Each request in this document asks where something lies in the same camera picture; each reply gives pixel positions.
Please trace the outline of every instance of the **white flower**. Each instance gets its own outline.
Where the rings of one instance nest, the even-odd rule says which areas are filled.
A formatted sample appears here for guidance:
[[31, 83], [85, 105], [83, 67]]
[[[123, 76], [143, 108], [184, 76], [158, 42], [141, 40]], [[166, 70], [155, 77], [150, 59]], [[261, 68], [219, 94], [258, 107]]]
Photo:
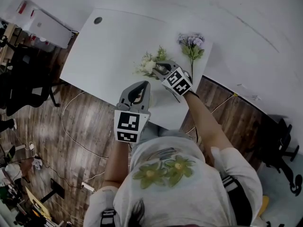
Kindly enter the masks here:
[[148, 59], [147, 57], [143, 57], [143, 58], [142, 58], [142, 61], [141, 61], [142, 66], [145, 67], [146, 63], [147, 63], [149, 60], [150, 60], [150, 59]]
[[145, 70], [146, 70], [148, 73], [152, 74], [152, 69], [153, 69], [155, 66], [156, 66], [156, 62], [154, 62], [154, 61], [149, 61], [149, 62], [147, 62], [147, 63], [145, 64]]

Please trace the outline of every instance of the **person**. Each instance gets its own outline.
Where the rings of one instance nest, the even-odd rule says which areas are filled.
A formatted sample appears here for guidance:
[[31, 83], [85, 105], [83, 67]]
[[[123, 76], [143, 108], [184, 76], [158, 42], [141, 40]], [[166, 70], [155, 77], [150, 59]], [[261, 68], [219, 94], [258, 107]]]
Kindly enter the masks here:
[[[208, 156], [241, 184], [253, 220], [262, 205], [256, 171], [200, 99], [191, 92], [184, 97]], [[115, 226], [237, 225], [221, 172], [205, 163], [202, 151], [186, 134], [148, 123], [140, 140], [133, 147], [129, 173], [128, 144], [116, 141], [113, 145], [102, 188], [90, 197], [84, 227], [99, 227], [110, 209], [114, 209]]]
[[16, 130], [17, 129], [17, 122], [15, 119], [9, 119], [6, 121], [0, 121], [0, 132], [5, 131], [6, 129], [12, 129]]

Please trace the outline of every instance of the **white cable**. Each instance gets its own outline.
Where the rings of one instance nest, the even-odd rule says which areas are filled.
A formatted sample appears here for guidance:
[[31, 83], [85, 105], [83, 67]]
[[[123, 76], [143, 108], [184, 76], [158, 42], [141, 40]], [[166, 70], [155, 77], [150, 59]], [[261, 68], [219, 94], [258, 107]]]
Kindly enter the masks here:
[[101, 159], [108, 159], [108, 157], [101, 157], [101, 156], [97, 155], [96, 153], [90, 151], [89, 149], [85, 148], [83, 145], [81, 145], [80, 143], [78, 143], [77, 141], [75, 141], [75, 140], [66, 132], [66, 130], [65, 130], [65, 127], [64, 127], [64, 124], [63, 124], [63, 116], [64, 116], [64, 113], [65, 113], [65, 110], [66, 110], [66, 108], [68, 107], [68, 105], [70, 105], [70, 103], [71, 103], [74, 99], [76, 99], [79, 95], [81, 95], [81, 94], [83, 94], [83, 93], [85, 93], [85, 92], [81, 92], [81, 93], [79, 93], [78, 95], [76, 95], [76, 96], [75, 96], [75, 97], [66, 105], [65, 109], [63, 110], [63, 113], [62, 113], [62, 116], [61, 116], [61, 122], [62, 122], [63, 130], [64, 130], [64, 132], [67, 134], [67, 136], [70, 137], [70, 139], [71, 139], [73, 142], [75, 142], [76, 144], [80, 145], [81, 147], [83, 147], [84, 149], [86, 149], [87, 151], [91, 152], [92, 154], [94, 154], [95, 156], [97, 156], [97, 157], [99, 157], [99, 158], [101, 158]]
[[87, 180], [93, 179], [95, 176], [100, 176], [100, 175], [102, 175], [102, 174], [104, 174], [104, 172], [102, 172], [102, 173], [100, 173], [100, 174], [97, 174], [97, 175], [94, 175], [93, 177], [84, 180], [84, 182], [86, 182]]
[[13, 132], [15, 133], [15, 135], [16, 135], [17, 139], [19, 140], [20, 144], [23, 145], [23, 143], [21, 142], [20, 138], [18, 137], [18, 135], [16, 133], [16, 130], [14, 130]]
[[64, 212], [65, 213], [67, 213], [70, 217], [71, 217], [71, 220], [72, 221], [74, 221], [74, 222], [77, 222], [78, 224], [81, 224], [81, 225], [83, 225], [83, 219], [81, 219], [81, 218], [78, 218], [78, 217], [76, 217], [76, 216], [73, 216], [73, 215], [70, 215], [69, 214], [69, 212], [67, 211], [67, 210], [65, 210], [59, 203], [57, 203], [55, 200], [54, 200], [54, 202], [56, 203], [56, 204], [58, 204], [59, 205], [59, 207], [61, 208], [61, 209], [63, 209], [64, 210]]
[[230, 100], [232, 97], [234, 97], [234, 95], [231, 95], [229, 98], [227, 98], [223, 103], [221, 103], [219, 106], [217, 106], [211, 113], [213, 113], [214, 111], [216, 111], [220, 106], [222, 106], [223, 104], [225, 104], [228, 100]]
[[34, 151], [35, 151], [35, 145], [34, 145], [34, 149], [32, 149], [31, 152], [30, 152], [30, 154], [31, 154], [32, 157], [35, 156], [35, 154], [33, 154]]
[[[220, 106], [222, 106], [223, 104], [225, 104], [228, 100], [230, 100], [232, 97], [234, 97], [234, 96], [235, 96], [235, 95], [231, 95], [229, 98], [227, 98], [223, 103], [221, 103], [219, 106], [217, 106], [217, 107], [211, 112], [211, 114], [212, 114], [214, 111], [216, 111]], [[190, 133], [192, 130], [195, 129], [195, 127], [196, 127], [196, 125], [195, 125], [193, 128], [191, 128], [191, 130], [187, 131], [185, 134]]]
[[[61, 116], [61, 122], [62, 122], [63, 130], [64, 130], [64, 132], [67, 134], [67, 136], [68, 136], [73, 142], [75, 142], [76, 144], [78, 144], [78, 145], [80, 145], [81, 147], [83, 147], [84, 149], [86, 149], [83, 145], [81, 145], [80, 143], [78, 143], [77, 141], [75, 141], [75, 140], [66, 132], [65, 127], [64, 127], [64, 124], [63, 124], [63, 116], [64, 116], [64, 113], [65, 113], [66, 108], [68, 107], [68, 105], [70, 105], [70, 103], [71, 103], [74, 99], [76, 99], [79, 95], [81, 95], [81, 94], [83, 94], [83, 93], [85, 93], [85, 92], [81, 92], [81, 93], [79, 93], [78, 95], [76, 95], [76, 96], [75, 96], [75, 97], [66, 105], [65, 109], [63, 110], [62, 116]], [[92, 154], [94, 154], [95, 156], [97, 156], [97, 157], [99, 157], [99, 158], [101, 158], [101, 159], [108, 159], [108, 157], [101, 157], [101, 156], [97, 155], [96, 153], [90, 151], [89, 149], [86, 149], [86, 150], [89, 151], [89, 152], [91, 152]], [[99, 176], [99, 175], [102, 175], [102, 174], [104, 174], [104, 172], [102, 172], [102, 173], [100, 173], [100, 174], [97, 174], [97, 175], [94, 175], [92, 178], [89, 178], [89, 179], [84, 180], [84, 182], [86, 182], [87, 180], [93, 179], [95, 176]]]

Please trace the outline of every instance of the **black office chair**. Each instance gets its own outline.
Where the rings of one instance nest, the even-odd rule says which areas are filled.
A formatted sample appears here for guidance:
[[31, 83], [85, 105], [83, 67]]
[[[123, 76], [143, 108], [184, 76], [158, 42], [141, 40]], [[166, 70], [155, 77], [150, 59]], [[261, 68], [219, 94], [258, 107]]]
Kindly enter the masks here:
[[[29, 65], [20, 62], [14, 65], [11, 73], [0, 75], [0, 85], [6, 83], [4, 88], [0, 88], [0, 105], [6, 108], [6, 115], [11, 116], [25, 105], [39, 107], [50, 96], [55, 107], [56, 103], [52, 87], [66, 84], [66, 82], [52, 83], [49, 68]], [[33, 93], [33, 89], [42, 88], [41, 94]]]
[[8, 66], [14, 66], [21, 62], [31, 65], [38, 63], [37, 56], [39, 54], [39, 50], [37, 48], [29, 47], [24, 44], [17, 44], [17, 46], [14, 46], [8, 42], [8, 38], [5, 35], [2, 35], [0, 37], [0, 47], [4, 47], [6, 45], [14, 51], [14, 55], [11, 62], [7, 63], [2, 72], [6, 72]]
[[275, 167], [279, 173], [280, 169], [284, 172], [290, 184], [290, 190], [295, 196], [298, 196], [302, 189], [303, 178], [297, 175], [294, 181], [294, 174], [291, 168], [283, 160], [283, 156], [291, 157], [291, 161], [299, 151], [299, 146], [294, 152], [286, 152], [291, 141], [290, 131], [292, 125], [288, 127], [283, 119], [279, 124], [271, 123], [270, 127], [267, 123], [260, 126], [260, 135], [258, 136], [258, 143], [255, 147], [247, 150], [250, 152], [256, 150], [257, 157], [262, 160], [267, 167]]

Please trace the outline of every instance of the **extension cord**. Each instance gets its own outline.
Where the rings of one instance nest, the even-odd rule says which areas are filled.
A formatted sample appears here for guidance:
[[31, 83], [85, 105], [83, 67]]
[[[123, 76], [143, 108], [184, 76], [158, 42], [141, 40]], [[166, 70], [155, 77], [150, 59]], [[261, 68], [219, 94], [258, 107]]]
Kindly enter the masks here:
[[88, 185], [85, 182], [82, 182], [82, 187], [85, 187], [87, 190], [91, 191], [91, 192], [95, 192], [95, 188], [93, 188], [91, 185]]

